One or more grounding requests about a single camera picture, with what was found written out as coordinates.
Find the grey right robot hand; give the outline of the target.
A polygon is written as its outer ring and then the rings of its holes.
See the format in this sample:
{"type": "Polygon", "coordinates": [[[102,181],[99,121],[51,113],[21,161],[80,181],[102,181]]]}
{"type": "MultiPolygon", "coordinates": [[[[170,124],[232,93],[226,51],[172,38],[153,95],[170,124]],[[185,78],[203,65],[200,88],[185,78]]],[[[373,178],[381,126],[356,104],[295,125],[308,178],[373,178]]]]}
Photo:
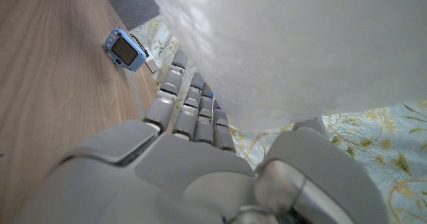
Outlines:
{"type": "Polygon", "coordinates": [[[252,168],[195,74],[166,131],[186,69],[175,54],[147,116],[82,142],[48,174],[15,223],[387,223],[366,169],[319,119],[279,134],[252,168]]]}

